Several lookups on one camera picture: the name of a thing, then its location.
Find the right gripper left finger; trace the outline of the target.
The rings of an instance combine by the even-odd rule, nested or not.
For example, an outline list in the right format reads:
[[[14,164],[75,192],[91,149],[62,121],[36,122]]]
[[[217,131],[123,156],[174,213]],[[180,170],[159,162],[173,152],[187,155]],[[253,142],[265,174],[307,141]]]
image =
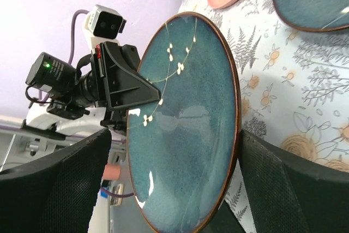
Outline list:
[[[111,147],[100,130],[1,172],[1,232],[87,232]]]

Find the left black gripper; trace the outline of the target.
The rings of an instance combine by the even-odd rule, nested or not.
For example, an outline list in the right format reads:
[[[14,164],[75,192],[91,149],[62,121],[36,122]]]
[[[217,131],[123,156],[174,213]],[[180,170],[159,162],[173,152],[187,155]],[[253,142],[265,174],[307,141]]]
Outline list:
[[[140,57],[133,45],[106,41],[94,48],[101,100],[110,111],[130,109],[160,100],[160,91],[138,72]]]

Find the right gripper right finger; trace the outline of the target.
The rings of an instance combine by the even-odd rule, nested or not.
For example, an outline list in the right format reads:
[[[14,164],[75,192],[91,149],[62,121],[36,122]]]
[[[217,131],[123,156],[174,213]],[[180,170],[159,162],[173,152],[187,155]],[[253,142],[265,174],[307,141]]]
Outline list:
[[[256,232],[348,232],[348,172],[245,130],[238,159]]]

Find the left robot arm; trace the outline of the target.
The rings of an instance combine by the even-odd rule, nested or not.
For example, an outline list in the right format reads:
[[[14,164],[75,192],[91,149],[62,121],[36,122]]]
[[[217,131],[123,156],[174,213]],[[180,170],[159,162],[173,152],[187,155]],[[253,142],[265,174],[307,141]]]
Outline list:
[[[46,92],[47,101],[25,94],[31,102],[21,129],[53,140],[93,129],[127,132],[130,109],[159,101],[161,92],[143,78],[135,46],[106,41],[82,57],[76,67],[46,52],[27,79],[28,88]]]

